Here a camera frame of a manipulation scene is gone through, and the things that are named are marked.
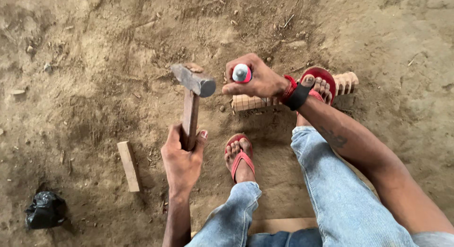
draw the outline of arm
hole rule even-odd
[[[189,193],[169,193],[166,232],[162,246],[185,246],[191,241],[191,214]]]
[[[246,84],[233,82],[231,74],[237,64],[251,68],[252,81]],[[224,94],[279,98],[288,85],[286,79],[273,72],[255,54],[227,63],[226,76],[230,83],[224,86]],[[307,98],[298,112],[340,156],[371,181],[383,205],[410,233],[454,233],[449,220],[417,185],[405,165],[367,128],[312,97]]]
[[[191,240],[189,194],[200,176],[203,147],[208,132],[197,134],[196,145],[190,152],[181,149],[182,126],[171,125],[166,144],[161,148],[162,160],[169,184],[169,209],[162,246],[185,246]]]
[[[371,181],[383,205],[411,234],[454,233],[450,221],[413,180],[405,165],[367,128],[312,97],[298,112],[341,157]]]

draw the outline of wooden hammer handle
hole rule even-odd
[[[185,151],[191,151],[196,143],[197,118],[200,97],[193,91],[185,88],[183,108],[183,133],[181,146]]]

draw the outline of black wrist strap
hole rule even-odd
[[[284,105],[289,107],[292,111],[297,110],[306,101],[309,91],[310,87],[304,87],[301,83],[298,83],[292,95],[286,100]]]

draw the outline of red thread bracelet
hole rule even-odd
[[[292,95],[293,91],[295,91],[295,88],[297,87],[297,82],[290,76],[284,75],[284,78],[290,81],[289,85],[287,86],[287,89],[285,90],[284,94],[282,97],[279,99],[281,103],[285,103],[287,99]]]

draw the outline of jeans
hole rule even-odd
[[[293,129],[297,155],[318,229],[247,236],[262,192],[238,183],[187,246],[416,246],[372,191],[313,127]]]

